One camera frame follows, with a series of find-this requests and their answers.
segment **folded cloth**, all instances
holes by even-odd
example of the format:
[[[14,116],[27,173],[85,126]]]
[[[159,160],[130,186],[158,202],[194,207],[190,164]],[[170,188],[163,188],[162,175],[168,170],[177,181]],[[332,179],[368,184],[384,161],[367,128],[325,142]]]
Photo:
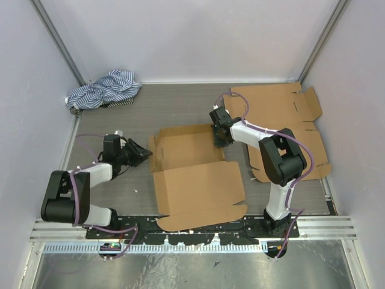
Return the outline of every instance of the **folded cloth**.
[[[78,114],[80,110],[132,104],[141,86],[134,81],[133,72],[113,70],[94,84],[72,90],[66,104],[72,114]]]

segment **flattened cardboard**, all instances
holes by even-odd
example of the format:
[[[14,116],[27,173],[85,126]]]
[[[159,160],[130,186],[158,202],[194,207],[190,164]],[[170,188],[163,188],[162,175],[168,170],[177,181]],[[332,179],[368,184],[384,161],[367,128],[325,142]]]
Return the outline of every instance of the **flattened cardboard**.
[[[322,109],[312,87],[304,93],[299,82],[232,87],[231,90],[247,98],[250,111],[246,119],[249,122],[271,129],[290,128],[295,138],[311,150],[315,168],[304,179],[321,179],[330,173],[331,164],[328,163],[321,135],[313,123],[322,114]],[[246,104],[239,96],[225,96],[224,104],[232,118],[245,113]],[[301,150],[310,164],[308,154]],[[248,153],[254,176],[261,182],[269,182],[260,150],[248,146]]]
[[[180,231],[243,217],[245,191],[238,163],[224,161],[211,125],[165,128],[149,139],[158,211],[165,231]]]

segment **black and white striped cloth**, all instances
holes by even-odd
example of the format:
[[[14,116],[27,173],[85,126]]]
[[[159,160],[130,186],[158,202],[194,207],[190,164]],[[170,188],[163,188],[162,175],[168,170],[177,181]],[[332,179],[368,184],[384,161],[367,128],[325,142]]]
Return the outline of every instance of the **black and white striped cloth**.
[[[113,70],[94,84],[72,90],[66,98],[66,104],[72,114],[98,107],[132,104],[141,86],[135,82],[133,72]]]

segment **cardboard sheet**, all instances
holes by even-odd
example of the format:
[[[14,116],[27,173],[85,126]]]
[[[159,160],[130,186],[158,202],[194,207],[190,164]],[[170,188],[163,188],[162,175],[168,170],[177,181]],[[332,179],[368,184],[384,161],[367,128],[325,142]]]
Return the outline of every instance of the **cardboard sheet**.
[[[322,109],[313,88],[304,93],[301,89],[299,82],[231,88],[247,98],[250,111],[246,119],[249,122],[270,129],[290,128],[293,131],[295,138],[315,157],[315,168],[304,179],[321,179],[331,171],[321,135],[313,123],[322,114]],[[232,118],[245,113],[246,104],[239,96],[225,96],[224,104]],[[302,151],[310,164],[308,154]],[[260,151],[249,146],[248,153],[254,176],[261,182],[269,182]]]
[[[247,211],[238,163],[224,161],[211,125],[165,128],[149,139],[158,219],[165,231],[231,222]]]

